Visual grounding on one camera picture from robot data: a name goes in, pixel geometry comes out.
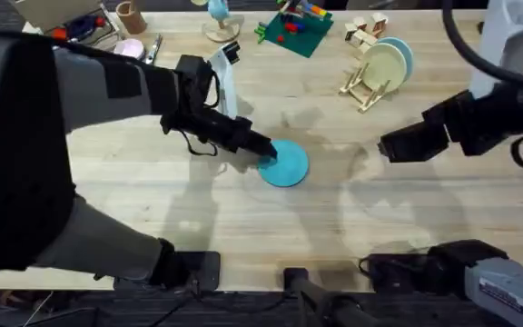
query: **red toy block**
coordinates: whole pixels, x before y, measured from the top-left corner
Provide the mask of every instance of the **red toy block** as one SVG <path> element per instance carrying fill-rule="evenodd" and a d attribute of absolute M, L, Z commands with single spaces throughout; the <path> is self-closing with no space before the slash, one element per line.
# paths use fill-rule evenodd
<path fill-rule="evenodd" d="M 286 23 L 284 27 L 286 27 L 286 31 L 288 32 L 298 32 L 298 26 L 296 26 L 295 24 Z"/>
<path fill-rule="evenodd" d="M 103 27 L 104 25 L 106 25 L 106 20 L 101 16 L 97 16 L 95 23 L 96 23 L 96 26 Z"/>

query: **light blue plate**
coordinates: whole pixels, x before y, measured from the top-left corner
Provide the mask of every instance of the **light blue plate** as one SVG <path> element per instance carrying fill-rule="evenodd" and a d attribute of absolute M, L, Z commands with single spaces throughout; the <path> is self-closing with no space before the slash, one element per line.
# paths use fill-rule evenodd
<path fill-rule="evenodd" d="M 377 41 L 377 43 L 393 45 L 394 47 L 399 49 L 399 51 L 403 54 L 403 56 L 405 57 L 405 63 L 407 64 L 407 73 L 405 74 L 405 80 L 403 82 L 407 81 L 413 74 L 413 50 L 410 49 L 409 45 L 407 45 L 405 41 L 399 39 L 398 37 L 383 37 L 379 41 Z"/>
<path fill-rule="evenodd" d="M 310 167 L 304 149 L 288 140 L 274 140 L 271 144 L 278 152 L 278 157 L 260 159 L 258 171 L 261 178 L 279 187 L 289 187 L 301 182 Z"/>

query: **blue disc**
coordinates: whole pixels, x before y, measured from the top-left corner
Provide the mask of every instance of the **blue disc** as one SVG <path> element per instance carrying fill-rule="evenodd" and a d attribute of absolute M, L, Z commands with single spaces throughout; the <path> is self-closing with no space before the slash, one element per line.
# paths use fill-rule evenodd
<path fill-rule="evenodd" d="M 308 155 L 299 145 L 288 140 L 274 140 L 271 145 L 278 152 L 276 159 L 262 157 L 258 171 L 264 181 L 280 187 L 301 182 L 308 173 Z"/>

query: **light wood tabletop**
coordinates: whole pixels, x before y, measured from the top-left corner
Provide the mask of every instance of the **light wood tabletop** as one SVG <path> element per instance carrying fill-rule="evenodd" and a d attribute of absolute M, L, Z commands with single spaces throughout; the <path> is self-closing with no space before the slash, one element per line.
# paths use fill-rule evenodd
<path fill-rule="evenodd" d="M 510 141 L 474 158 L 452 145 L 427 163 L 389 164 L 381 135 L 413 124 L 420 113 L 467 88 L 471 68 L 456 54 L 436 11 L 387 12 L 386 35 L 415 54 L 415 71 L 400 90 L 366 114 L 338 90 L 357 66 L 344 24 L 368 12 L 336 12 L 334 26 L 310 59 L 269 42 L 257 45 L 259 21 L 275 13 L 234 13 L 245 23 L 234 67 L 239 112 L 253 128 L 302 145 L 311 161 L 292 188 L 265 183 L 255 158 L 239 153 L 191 157 L 157 117 L 77 130 L 68 137 L 77 191 L 134 229 L 179 250 L 222 255 L 222 290 L 280 290 L 284 267 L 304 266 L 329 289 L 366 291 L 357 261 L 369 253 L 407 252 L 437 243 L 480 239 L 523 264 L 523 170 Z M 479 41 L 481 11 L 459 11 L 464 37 Z M 219 45 L 201 34 L 206 13 L 149 13 L 164 41 L 156 64 L 175 67 L 181 54 L 208 57 Z M 0 272 L 3 289 L 110 289 L 109 279 L 29 269 Z"/>

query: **cup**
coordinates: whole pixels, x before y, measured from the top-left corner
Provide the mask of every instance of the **cup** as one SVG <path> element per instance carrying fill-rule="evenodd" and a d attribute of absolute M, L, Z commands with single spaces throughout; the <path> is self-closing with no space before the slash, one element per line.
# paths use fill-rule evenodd
<path fill-rule="evenodd" d="M 116 14 L 129 34 L 140 34 L 146 30 L 143 15 L 131 1 L 122 1 L 118 4 Z"/>

